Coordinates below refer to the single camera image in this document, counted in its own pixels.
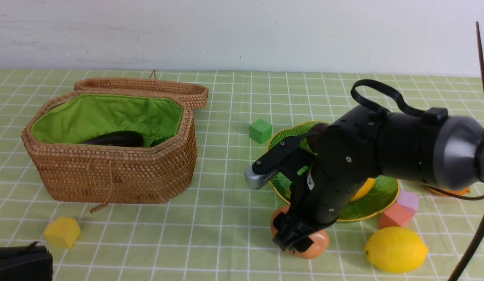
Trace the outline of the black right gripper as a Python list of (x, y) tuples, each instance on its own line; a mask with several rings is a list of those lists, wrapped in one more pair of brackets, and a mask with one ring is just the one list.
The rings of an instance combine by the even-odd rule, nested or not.
[(321, 166), (310, 167), (301, 175), (297, 168), (280, 167), (294, 184), (288, 212), (276, 217), (273, 242), (285, 251), (304, 251), (304, 239), (334, 224), (354, 194), (363, 185), (359, 169), (333, 171)]

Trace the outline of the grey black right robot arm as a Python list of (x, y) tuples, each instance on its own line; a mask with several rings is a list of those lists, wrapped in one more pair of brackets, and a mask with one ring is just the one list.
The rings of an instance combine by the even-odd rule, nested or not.
[(291, 181), (290, 208), (271, 223), (281, 250), (310, 245), (369, 178), (447, 190), (484, 183), (484, 127), (475, 119), (416, 109), (371, 79), (355, 82), (351, 96), (358, 106), (323, 131), (286, 137), (266, 153), (269, 169)]

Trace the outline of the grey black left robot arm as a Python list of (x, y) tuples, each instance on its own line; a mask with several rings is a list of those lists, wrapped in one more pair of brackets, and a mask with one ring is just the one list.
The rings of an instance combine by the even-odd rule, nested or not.
[(52, 281), (53, 256), (38, 243), (0, 247), (0, 281)]

